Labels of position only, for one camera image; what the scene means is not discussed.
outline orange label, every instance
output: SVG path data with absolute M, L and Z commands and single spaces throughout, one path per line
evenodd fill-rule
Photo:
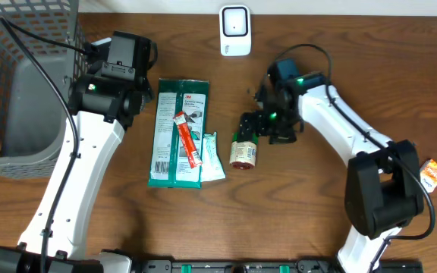
M 421 182 L 429 193 L 437 186 L 437 163 L 430 159 L 421 168 Z
M 202 161 L 200 160 L 200 155 L 196 151 L 195 143 L 191 138 L 190 129 L 188 129 L 187 119 L 185 118 L 185 113 L 183 111 L 179 112 L 173 118 L 173 121 L 178 126 L 178 133 L 180 134 L 181 142 L 187 153 L 188 161 L 191 168 L 201 166 Z

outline wipes package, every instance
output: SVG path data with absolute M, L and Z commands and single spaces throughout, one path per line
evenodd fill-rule
M 173 117 L 183 112 L 197 153 L 202 154 L 209 82 L 159 80 L 155 136 L 152 144 L 150 187 L 200 188 L 201 166 L 190 167 Z

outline gray plastic basket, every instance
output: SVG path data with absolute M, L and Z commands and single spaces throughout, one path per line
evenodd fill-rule
M 78 0 L 0 0 L 0 16 L 45 38 L 82 47 L 77 10 Z M 71 82 L 86 70 L 82 55 L 17 34 L 68 99 Z M 49 85 L 0 24 L 0 175 L 49 176 L 64 126 L 64 112 Z

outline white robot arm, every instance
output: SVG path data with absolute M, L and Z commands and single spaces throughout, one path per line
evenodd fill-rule
M 363 121 L 338 95 L 334 86 L 329 87 L 330 94 L 342 111 L 347 114 L 356 124 L 361 126 L 370 136 L 379 143 L 388 146 L 392 140 L 380 134 Z M 317 86 L 299 97 L 298 109 L 300 116 L 308 124 L 313 125 L 326 141 L 335 149 L 345 165 L 357 156 L 359 152 L 376 152 L 379 147 L 368 140 L 355 129 L 350 122 L 346 121 L 340 113 L 331 106 L 325 95 L 325 86 Z M 338 252 L 337 258 L 345 273 L 367 272 L 370 263 L 382 246 L 383 240 L 390 235 L 396 235 L 401 231 L 400 227 L 394 227 L 382 232 L 376 239 L 371 240 L 368 236 L 360 234 L 355 227 L 351 227 L 347 242 Z M 376 261 L 374 269 L 379 267 Z
M 11 33 L 11 23 L 5 19 L 2 23 Z M 25 49 L 17 36 L 12 36 Z M 67 120 L 58 161 L 30 225 L 21 234 L 16 248 L 0 246 L 0 272 L 128 273 L 133 270 L 130 257 L 112 251 L 85 259 L 86 233 L 108 163 L 134 116 L 152 98 L 146 73 L 157 59 L 157 48 L 145 37 L 118 31 L 112 39 L 86 46 L 87 58 L 93 65 L 73 83 L 65 106 L 77 128 L 77 157 L 61 190 L 71 155 L 75 155 L 73 130 Z M 154 60 L 149 61 L 153 48 Z M 51 207 L 58 199 L 52 217 Z M 48 218 L 52 225 L 46 233 Z M 45 254 L 44 234 L 49 235 Z

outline wooden table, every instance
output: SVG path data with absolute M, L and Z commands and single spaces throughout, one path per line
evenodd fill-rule
M 437 161 L 437 18 L 253 16 L 253 50 L 219 52 L 218 15 L 82 14 L 89 40 L 113 30 L 147 36 L 159 45 L 149 80 L 210 80 L 207 131 L 218 132 L 227 179 L 201 190 L 147 186 L 156 101 L 135 118 L 111 160 L 94 206 L 88 253 L 122 248 L 139 257 L 176 259 L 297 259 L 333 256 L 350 223 L 344 211 L 346 169 L 311 126 L 298 141 L 270 146 L 261 139 L 257 166 L 228 166 L 232 133 L 275 54 L 311 42 L 334 58 L 333 81 L 365 121 L 393 140 L 413 140 L 421 160 Z M 309 49 L 291 56 L 303 71 L 325 70 Z M 33 217 L 48 179 L 0 178 L 0 245 L 14 246 Z M 437 212 L 437 189 L 432 194 Z M 427 211 L 404 234 L 418 234 Z M 384 258 L 423 262 L 437 271 L 437 222 L 429 238 L 395 241 Z

